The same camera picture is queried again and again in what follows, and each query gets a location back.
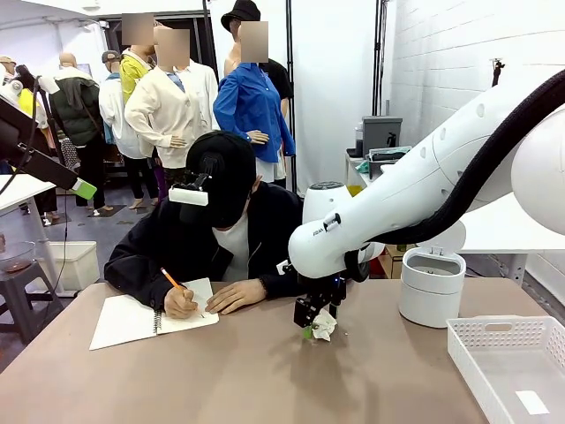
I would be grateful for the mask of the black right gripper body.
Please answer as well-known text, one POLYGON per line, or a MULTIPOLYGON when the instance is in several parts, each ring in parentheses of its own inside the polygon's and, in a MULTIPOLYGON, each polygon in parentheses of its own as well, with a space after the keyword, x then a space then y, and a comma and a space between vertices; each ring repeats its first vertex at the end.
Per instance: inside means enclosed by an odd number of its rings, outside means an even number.
POLYGON ((346 298, 346 279, 340 273, 322 278, 300 276, 299 282, 305 289, 305 296, 310 296, 319 310, 329 306, 333 295, 346 298))

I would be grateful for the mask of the person's left hand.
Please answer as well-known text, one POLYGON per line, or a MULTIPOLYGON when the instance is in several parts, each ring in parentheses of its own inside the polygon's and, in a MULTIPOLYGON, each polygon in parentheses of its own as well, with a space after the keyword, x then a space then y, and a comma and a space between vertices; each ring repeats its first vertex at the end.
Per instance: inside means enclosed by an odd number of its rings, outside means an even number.
POLYGON ((237 281, 215 293, 207 301, 206 311, 210 314, 230 314, 259 303, 266 296, 267 291, 259 279, 237 281))

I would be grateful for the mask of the person's right hand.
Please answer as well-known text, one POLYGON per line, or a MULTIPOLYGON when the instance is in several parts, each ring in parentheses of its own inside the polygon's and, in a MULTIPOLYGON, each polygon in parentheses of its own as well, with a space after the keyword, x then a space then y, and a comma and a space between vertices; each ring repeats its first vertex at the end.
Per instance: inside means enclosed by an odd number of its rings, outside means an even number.
POLYGON ((164 298, 165 314, 174 319, 186 319, 200 312, 198 304, 193 299, 192 290, 184 286, 171 288, 164 298))

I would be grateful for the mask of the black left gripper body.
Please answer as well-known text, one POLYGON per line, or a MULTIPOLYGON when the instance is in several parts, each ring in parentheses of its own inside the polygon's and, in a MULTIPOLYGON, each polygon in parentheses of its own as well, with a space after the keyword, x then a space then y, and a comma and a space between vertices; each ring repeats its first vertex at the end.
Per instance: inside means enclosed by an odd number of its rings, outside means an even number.
POLYGON ((21 161, 34 140, 35 121, 8 99, 1 96, 1 158, 21 161))

